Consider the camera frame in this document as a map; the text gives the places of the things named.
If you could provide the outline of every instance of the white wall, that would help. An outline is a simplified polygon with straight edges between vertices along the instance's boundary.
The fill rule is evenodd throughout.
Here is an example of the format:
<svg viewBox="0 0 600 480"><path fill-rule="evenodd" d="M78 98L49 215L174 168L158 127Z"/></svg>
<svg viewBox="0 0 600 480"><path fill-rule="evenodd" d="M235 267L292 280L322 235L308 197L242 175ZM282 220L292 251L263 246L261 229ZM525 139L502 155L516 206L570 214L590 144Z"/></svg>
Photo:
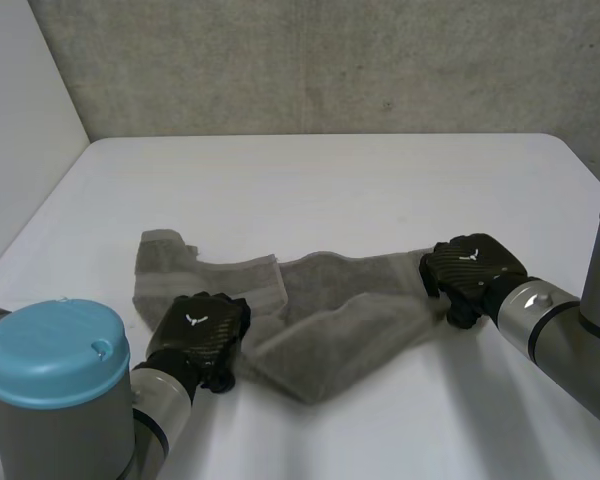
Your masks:
<svg viewBox="0 0 600 480"><path fill-rule="evenodd" d="M88 145L26 0L0 0L0 255Z"/></svg>

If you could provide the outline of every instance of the blue joint cover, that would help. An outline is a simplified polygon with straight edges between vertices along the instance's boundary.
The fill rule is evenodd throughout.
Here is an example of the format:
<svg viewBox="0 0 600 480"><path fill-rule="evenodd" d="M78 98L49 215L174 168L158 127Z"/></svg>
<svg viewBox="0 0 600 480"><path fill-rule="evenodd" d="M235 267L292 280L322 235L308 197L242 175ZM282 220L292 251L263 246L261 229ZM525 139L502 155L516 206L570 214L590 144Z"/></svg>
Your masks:
<svg viewBox="0 0 600 480"><path fill-rule="evenodd" d="M50 410L93 400L129 369L120 317L89 300L48 301L0 320L0 400Z"/></svg>

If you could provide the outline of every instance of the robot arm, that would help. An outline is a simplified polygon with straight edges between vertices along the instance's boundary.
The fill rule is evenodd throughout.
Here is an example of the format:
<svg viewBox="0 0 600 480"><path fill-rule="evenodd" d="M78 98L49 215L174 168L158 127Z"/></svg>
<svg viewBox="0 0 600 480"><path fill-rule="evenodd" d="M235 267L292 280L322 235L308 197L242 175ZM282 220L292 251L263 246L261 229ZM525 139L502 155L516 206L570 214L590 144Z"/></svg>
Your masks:
<svg viewBox="0 0 600 480"><path fill-rule="evenodd" d="M484 234L439 243L420 274L430 296L451 300L450 324L470 328L481 315L503 337L600 420L600 227L582 300L527 275Z"/></svg>
<svg viewBox="0 0 600 480"><path fill-rule="evenodd" d="M0 309L0 458L6 480L155 480L198 386L234 386L250 325L242 299L178 297L128 371L120 318L85 300Z"/></svg>

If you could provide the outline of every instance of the table surface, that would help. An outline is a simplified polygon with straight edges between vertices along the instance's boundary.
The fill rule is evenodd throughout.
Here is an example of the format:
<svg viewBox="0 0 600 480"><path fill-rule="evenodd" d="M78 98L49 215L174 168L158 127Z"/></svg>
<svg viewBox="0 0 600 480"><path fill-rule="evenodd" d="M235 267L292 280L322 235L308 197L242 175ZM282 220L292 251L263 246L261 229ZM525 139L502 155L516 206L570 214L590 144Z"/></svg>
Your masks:
<svg viewBox="0 0 600 480"><path fill-rule="evenodd" d="M0 260L0 306L79 297L124 319L143 230L200 258L360 257L487 232L579 294L600 184L560 140L333 135L101 140ZM201 392L161 479L600 480L600 424L488 325L404 352L318 408L239 384Z"/></svg>

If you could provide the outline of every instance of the cloth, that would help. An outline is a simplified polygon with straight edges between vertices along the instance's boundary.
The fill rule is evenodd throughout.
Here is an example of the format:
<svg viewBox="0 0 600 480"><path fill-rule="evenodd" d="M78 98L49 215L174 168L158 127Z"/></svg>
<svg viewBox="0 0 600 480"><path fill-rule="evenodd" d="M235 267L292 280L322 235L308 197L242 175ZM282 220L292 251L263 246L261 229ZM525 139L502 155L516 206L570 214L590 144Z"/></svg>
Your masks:
<svg viewBox="0 0 600 480"><path fill-rule="evenodd" d="M316 404L398 353L450 329L446 298L429 298L418 265L427 251L352 259L329 252L278 263L275 256L214 265L177 232L142 235L133 302L155 329L173 299L199 291L243 297L251 329L239 377Z"/></svg>

